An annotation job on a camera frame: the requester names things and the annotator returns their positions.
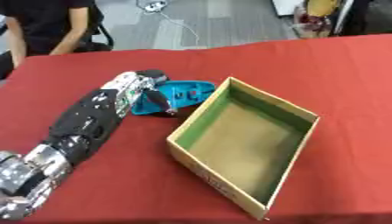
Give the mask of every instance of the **table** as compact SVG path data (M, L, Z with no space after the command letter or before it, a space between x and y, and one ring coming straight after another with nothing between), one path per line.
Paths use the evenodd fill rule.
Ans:
M390 223L391 47L381 35L29 58L0 88L0 148L26 153L69 105L123 71L234 76L321 116L271 223ZM165 138L181 122L130 115L25 221L253 221L171 158Z

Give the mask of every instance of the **box wall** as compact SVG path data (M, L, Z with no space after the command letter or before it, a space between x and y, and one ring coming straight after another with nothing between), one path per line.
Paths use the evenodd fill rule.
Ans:
M225 197L232 200L243 210L251 214L254 218L260 220L267 213L266 207L263 204L256 201L230 182L226 181L218 173L206 167L196 157L193 157L187 151L182 150L176 143L170 140L168 140L168 142L171 146L171 154L177 161L194 172Z

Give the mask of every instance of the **black shirt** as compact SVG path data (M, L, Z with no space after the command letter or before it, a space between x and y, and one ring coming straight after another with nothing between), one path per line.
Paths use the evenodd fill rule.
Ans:
M21 24L27 52L49 53L69 32L69 9L92 7L94 0L0 0L0 14Z

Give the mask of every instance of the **person's arm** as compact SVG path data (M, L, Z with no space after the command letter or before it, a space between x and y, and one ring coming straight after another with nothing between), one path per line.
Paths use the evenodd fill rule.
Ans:
M51 55L71 53L78 46L88 28L88 7L69 9L71 31L52 50Z
M20 23L14 17L7 17L8 43L14 67L18 67L26 57L26 43Z

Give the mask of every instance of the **yellow object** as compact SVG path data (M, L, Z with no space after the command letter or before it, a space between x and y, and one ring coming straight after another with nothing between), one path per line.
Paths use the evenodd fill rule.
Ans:
M310 0L307 12L310 16L325 17L333 13L339 2L339 0Z

